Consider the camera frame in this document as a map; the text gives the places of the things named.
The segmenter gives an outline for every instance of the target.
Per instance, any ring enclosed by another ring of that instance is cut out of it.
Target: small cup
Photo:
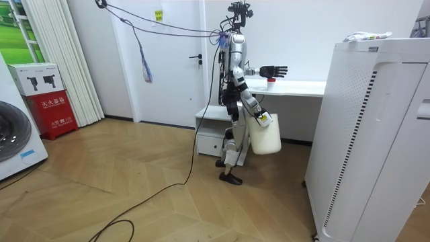
[[[275,82],[276,82],[275,78],[267,78],[267,90],[268,91],[273,91],[273,88],[275,87]]]

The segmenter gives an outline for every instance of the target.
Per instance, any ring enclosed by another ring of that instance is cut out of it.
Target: window
[[[21,0],[0,0],[0,52],[7,64],[44,62]]]

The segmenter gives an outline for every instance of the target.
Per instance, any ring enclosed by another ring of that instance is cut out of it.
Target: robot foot
[[[224,164],[224,162],[223,162],[223,161],[221,161],[221,160],[217,160],[217,161],[215,162],[215,166],[216,166],[216,167],[226,167],[226,164]]]
[[[228,182],[233,185],[242,185],[242,179],[235,177],[231,172],[226,175],[224,172],[220,174],[220,180],[224,182]]]

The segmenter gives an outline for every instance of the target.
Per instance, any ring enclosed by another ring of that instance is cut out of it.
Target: air purifier vent
[[[327,211],[327,215],[326,215],[326,218],[325,218],[325,221],[324,221],[324,227],[327,227],[327,224],[329,223],[330,215],[331,215],[331,213],[333,211],[333,206],[335,205],[335,200],[336,200],[336,197],[337,197],[337,193],[339,192],[339,188],[341,186],[341,182],[342,182],[342,179],[343,179],[343,174],[345,173],[345,170],[347,168],[349,156],[351,155],[355,139],[357,138],[357,132],[359,130],[359,127],[360,127],[360,124],[361,124],[361,120],[363,118],[364,111],[366,109],[366,105],[368,104],[369,96],[370,96],[370,93],[372,92],[372,88],[374,86],[374,82],[375,82],[375,78],[376,78],[377,74],[378,74],[377,71],[374,71],[372,73],[372,77],[370,79],[370,82],[369,82],[369,85],[368,85],[368,89],[367,89],[367,91],[365,93],[365,96],[364,96],[364,99],[363,99],[363,103],[361,105],[360,113],[359,113],[359,116],[357,117],[357,122],[355,123],[355,127],[354,127],[352,135],[351,135],[351,140],[349,141],[349,145],[347,147],[347,152],[346,152],[345,158],[343,160],[341,172],[340,172],[339,177],[338,177],[337,182],[336,182],[335,191],[333,192],[333,196],[332,196],[331,201],[330,201],[329,210]]]

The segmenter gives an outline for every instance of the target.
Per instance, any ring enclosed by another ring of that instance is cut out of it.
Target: fire extinguisher box
[[[62,134],[78,130],[65,90],[24,98],[42,138],[55,140]]]

